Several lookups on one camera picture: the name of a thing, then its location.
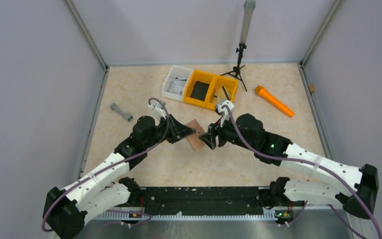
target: gray wall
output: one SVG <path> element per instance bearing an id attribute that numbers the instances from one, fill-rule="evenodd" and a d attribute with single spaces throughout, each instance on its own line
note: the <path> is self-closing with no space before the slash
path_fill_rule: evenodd
<path id="1" fill-rule="evenodd" d="M 307 65 L 336 160 L 379 170 L 382 228 L 382 1 L 346 1 Z"/>
<path id="2" fill-rule="evenodd" d="M 74 0 L 109 65 L 235 62 L 245 0 Z M 299 61 L 334 0 L 257 0 L 245 62 Z"/>
<path id="3" fill-rule="evenodd" d="M 103 70 L 63 1 L 0 0 L 0 238 L 46 238 L 46 193 L 71 183 Z"/>

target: gray floor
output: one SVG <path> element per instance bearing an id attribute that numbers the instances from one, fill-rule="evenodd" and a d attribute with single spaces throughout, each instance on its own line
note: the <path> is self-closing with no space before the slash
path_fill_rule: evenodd
<path id="1" fill-rule="evenodd" d="M 149 222 L 128 229 L 109 225 L 108 221 L 91 221 L 79 239 L 352 239 L 352 234 L 330 210 L 305 210 L 289 228 L 273 222 L 254 221 L 166 221 Z"/>

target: table surface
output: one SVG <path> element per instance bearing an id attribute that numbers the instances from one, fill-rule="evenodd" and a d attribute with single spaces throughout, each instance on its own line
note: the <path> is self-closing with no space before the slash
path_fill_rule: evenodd
<path id="1" fill-rule="evenodd" d="M 214 74 L 222 74 L 233 65 L 185 65 Z M 207 126 L 219 119 L 208 109 L 189 105 L 161 96 L 164 82 L 171 66 L 111 67 L 104 89 L 95 130 L 86 161 L 85 173 L 104 161 L 120 142 L 125 140 L 141 116 L 153 116 L 147 107 L 149 97 L 165 101 L 166 107 L 179 122 L 186 124 L 197 119 Z M 324 156 L 311 108 L 302 84 L 297 64 L 247 64 L 242 69 L 248 92 L 239 83 L 235 95 L 234 116 L 250 113 L 263 122 L 267 131 L 282 135 L 314 153 Z M 295 116 L 289 118 L 254 93 L 262 85 L 277 99 L 287 105 Z M 112 111 L 109 105 L 134 116 L 127 122 Z M 278 177 L 298 180 L 308 176 L 264 164 L 252 152 L 227 143 L 215 150 L 205 146 L 194 152 L 184 139 L 175 144 L 163 142 L 148 153 L 139 165 L 120 177 L 135 178 L 140 186 L 267 186 Z"/>

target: tripod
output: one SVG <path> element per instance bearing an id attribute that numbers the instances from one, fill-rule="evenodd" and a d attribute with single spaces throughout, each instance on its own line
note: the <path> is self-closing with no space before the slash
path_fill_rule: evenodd
<path id="1" fill-rule="evenodd" d="M 239 80 L 242 82 L 242 84 L 244 85 L 244 88 L 245 88 L 245 91 L 247 91 L 247 87 L 245 86 L 245 82 L 244 80 L 242 79 L 242 76 L 241 76 L 241 69 L 245 66 L 240 66 L 241 65 L 241 60 L 242 60 L 242 57 L 244 56 L 244 49 L 247 48 L 247 45 L 245 45 L 244 43 L 239 43 L 239 48 L 236 48 L 236 52 L 239 53 L 238 54 L 238 63 L 236 66 L 234 66 L 232 68 L 232 71 L 229 71 L 229 72 L 226 72 L 225 74 L 222 74 L 221 76 L 224 76 L 224 75 L 229 75 L 229 76 L 232 76 L 233 78 Z"/>

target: bolt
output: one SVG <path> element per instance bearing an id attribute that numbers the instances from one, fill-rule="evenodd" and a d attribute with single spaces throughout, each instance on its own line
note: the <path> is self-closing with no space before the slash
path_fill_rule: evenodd
<path id="1" fill-rule="evenodd" d="M 115 103 L 112 103 L 109 108 L 111 108 L 113 111 L 118 112 L 118 114 L 122 115 L 126 121 L 130 122 L 132 120 L 132 115 L 130 113 L 125 113 L 122 111 L 118 106 L 116 106 Z"/>

